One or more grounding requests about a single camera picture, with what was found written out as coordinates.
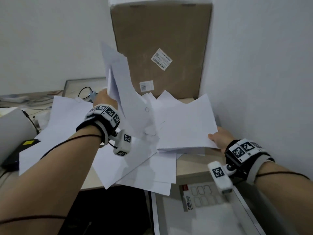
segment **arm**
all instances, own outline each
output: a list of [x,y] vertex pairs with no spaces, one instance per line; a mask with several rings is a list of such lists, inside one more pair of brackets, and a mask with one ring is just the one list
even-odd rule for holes
[[[94,105],[117,103],[106,91],[97,95]],[[71,138],[101,135],[94,126],[77,131]],[[66,216],[91,168],[100,146],[98,137],[69,141],[47,154],[23,175],[0,201],[0,220],[31,215]],[[16,221],[0,226],[0,234],[57,234],[63,219]]]
[[[235,138],[227,130],[219,127],[218,132],[209,134],[222,152]],[[258,174],[275,171],[290,171],[273,162],[265,162]],[[295,174],[273,174],[258,177],[256,187],[272,202],[276,209],[291,223],[301,235],[313,234],[313,182]]]

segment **black device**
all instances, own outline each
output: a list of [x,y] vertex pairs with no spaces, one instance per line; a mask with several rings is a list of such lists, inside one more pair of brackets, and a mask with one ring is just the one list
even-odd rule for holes
[[18,171],[19,170],[19,153],[29,147],[39,143],[38,139],[31,139],[22,142],[14,151],[11,153],[1,164],[1,167],[9,171]]

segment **barcode sticker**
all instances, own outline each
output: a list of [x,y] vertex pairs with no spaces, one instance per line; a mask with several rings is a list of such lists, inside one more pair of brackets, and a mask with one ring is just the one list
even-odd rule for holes
[[154,90],[153,81],[142,81],[139,82],[139,85],[141,92]]
[[169,56],[166,55],[162,51],[162,49],[158,49],[156,53],[152,56],[151,60],[158,65],[163,71],[166,70],[166,68],[170,65],[170,63],[173,61]]

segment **red label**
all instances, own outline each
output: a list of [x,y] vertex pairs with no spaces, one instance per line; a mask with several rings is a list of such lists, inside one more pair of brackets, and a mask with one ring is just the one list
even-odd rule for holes
[[182,185],[182,190],[188,190],[188,185]]

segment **cardboard box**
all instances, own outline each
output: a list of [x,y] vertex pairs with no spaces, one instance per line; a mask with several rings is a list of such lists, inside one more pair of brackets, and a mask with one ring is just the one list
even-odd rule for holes
[[[128,59],[139,94],[158,97],[167,90],[176,99],[198,97],[211,11],[211,4],[173,1],[111,8],[117,49]],[[140,84],[146,81],[154,90]]]

